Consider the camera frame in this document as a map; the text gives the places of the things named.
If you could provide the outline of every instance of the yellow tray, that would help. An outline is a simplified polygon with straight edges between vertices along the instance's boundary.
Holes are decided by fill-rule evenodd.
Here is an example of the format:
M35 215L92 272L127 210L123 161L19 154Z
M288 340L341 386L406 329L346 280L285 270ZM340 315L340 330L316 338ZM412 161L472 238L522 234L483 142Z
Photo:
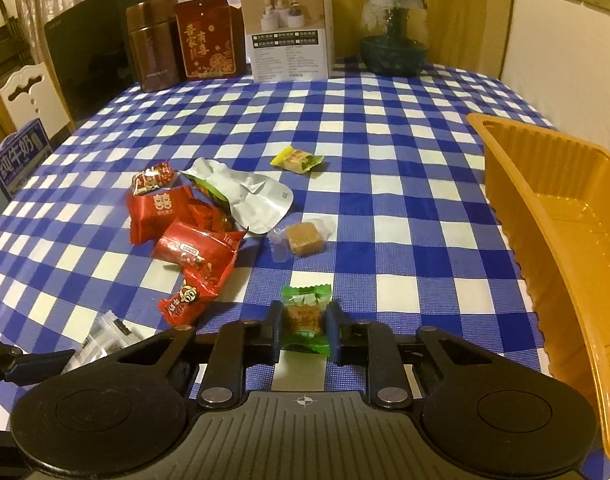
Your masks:
M527 282L549 371L594 406L610 459L610 153L530 124L468 119L485 142L486 195Z

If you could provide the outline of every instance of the white box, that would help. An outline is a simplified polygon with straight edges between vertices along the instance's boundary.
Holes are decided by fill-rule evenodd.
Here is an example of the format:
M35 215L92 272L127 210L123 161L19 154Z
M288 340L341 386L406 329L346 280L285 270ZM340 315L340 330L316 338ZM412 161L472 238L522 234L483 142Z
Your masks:
M331 76L332 0L240 0L240 3L254 81Z

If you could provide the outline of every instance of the glass jar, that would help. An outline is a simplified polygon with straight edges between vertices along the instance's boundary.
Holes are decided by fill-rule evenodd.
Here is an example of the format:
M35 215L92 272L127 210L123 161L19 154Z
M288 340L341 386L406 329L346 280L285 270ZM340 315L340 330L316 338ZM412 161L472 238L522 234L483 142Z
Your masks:
M427 2L366 0L361 57L380 75L414 77L427 62Z

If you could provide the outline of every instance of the table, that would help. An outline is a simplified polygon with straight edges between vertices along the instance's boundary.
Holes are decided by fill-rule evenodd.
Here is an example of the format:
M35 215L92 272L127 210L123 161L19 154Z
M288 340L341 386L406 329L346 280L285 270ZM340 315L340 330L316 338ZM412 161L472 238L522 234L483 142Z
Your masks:
M294 191L281 224L326 216L324 253L284 264L267 239L247 238L219 299L201 319L214 332L263 317L281 286L332 283L354 317L413 333L433 324L535 369L546 355L520 270L484 195L482 142L470 112L550 126L501 82L432 66L418 79L384 78L356 62L338 78L255 84L187 83L154 94L129 89L45 161L0 218L0 336L27 352L73 348L112 310L141 336L165 330L156 303L178 288L178 268L132 246L125 193L152 161L188 168L198 157L257 171ZM325 156L311 175L269 162L284 147ZM254 367L249 388L285 386L304 367L307 389L359 388L361 370L306 354ZM0 384L0 429L23 388ZM602 453L586 473L610 476Z

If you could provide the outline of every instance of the green candy wrapper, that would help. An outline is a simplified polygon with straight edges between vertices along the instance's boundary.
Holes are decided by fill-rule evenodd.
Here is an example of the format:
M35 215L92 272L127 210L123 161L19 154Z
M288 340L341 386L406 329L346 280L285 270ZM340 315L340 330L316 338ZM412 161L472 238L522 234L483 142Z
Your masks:
M323 328L323 311L331 298L331 285L285 285L281 291L281 301L285 306L281 346L304 348L328 356L329 342Z

